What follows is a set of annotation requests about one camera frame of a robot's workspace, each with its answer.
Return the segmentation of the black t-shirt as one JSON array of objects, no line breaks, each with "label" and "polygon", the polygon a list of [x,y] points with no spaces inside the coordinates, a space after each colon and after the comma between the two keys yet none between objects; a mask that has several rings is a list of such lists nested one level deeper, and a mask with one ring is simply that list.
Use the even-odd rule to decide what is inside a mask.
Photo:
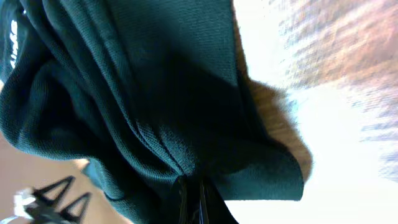
[{"label": "black t-shirt", "polygon": [[222,202],[300,200],[293,155],[263,127],[236,65],[230,1],[1,2],[1,131],[85,174],[134,223],[178,223],[177,179]]}]

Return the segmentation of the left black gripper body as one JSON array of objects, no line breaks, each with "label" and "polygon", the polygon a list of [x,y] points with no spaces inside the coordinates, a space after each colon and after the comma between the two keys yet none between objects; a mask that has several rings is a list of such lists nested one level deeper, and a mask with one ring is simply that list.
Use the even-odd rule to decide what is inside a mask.
[{"label": "left black gripper body", "polygon": [[1,224],[8,224],[17,218],[25,218],[31,224],[75,224],[71,218],[56,211],[62,197],[63,193],[50,199],[33,188],[20,190],[14,195],[14,214],[2,219]]}]

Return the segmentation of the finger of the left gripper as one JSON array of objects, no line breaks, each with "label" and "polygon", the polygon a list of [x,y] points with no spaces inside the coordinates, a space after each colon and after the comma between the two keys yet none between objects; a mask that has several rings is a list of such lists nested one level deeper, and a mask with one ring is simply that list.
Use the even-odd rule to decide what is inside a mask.
[{"label": "finger of the left gripper", "polygon": [[75,177],[70,175],[41,189],[34,189],[33,196],[49,207],[57,207],[72,186]]},{"label": "finger of the left gripper", "polygon": [[69,223],[81,223],[85,217],[91,193],[87,192],[60,211],[60,216]]}]

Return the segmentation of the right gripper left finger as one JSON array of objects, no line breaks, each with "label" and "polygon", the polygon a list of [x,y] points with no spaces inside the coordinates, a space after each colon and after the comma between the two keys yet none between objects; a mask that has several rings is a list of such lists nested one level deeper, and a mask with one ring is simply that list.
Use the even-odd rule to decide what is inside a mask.
[{"label": "right gripper left finger", "polygon": [[190,224],[190,184],[184,176],[177,179],[180,187],[179,224]]}]

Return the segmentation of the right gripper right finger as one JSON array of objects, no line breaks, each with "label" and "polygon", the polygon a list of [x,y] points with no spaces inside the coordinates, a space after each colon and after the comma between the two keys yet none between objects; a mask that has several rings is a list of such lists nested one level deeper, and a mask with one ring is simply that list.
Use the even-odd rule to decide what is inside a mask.
[{"label": "right gripper right finger", "polygon": [[215,186],[208,180],[200,182],[200,224],[222,224],[222,202]]}]

